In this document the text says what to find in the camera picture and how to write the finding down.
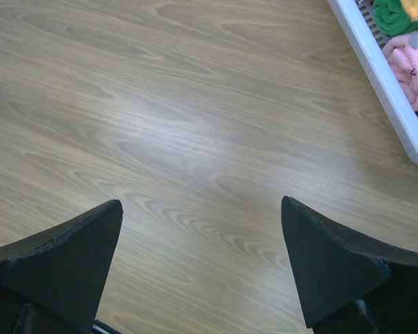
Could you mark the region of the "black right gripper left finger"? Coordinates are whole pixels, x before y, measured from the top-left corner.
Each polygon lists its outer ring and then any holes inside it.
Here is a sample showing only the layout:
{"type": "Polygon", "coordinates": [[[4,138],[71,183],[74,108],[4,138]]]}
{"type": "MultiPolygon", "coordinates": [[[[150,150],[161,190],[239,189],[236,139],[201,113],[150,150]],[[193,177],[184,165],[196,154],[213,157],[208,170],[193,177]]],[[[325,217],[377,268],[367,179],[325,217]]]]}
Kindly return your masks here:
{"type": "Polygon", "coordinates": [[[109,200],[0,247],[0,333],[115,333],[96,314],[122,221],[109,200]]]}

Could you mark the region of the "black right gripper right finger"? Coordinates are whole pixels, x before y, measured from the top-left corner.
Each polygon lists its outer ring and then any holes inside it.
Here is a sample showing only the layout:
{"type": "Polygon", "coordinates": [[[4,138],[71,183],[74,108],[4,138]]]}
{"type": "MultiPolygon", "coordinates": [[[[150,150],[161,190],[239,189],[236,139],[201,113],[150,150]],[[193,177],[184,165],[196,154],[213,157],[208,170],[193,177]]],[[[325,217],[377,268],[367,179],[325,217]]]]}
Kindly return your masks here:
{"type": "Polygon", "coordinates": [[[285,196],[281,226],[307,328],[418,333],[418,253],[348,228],[285,196]]]}

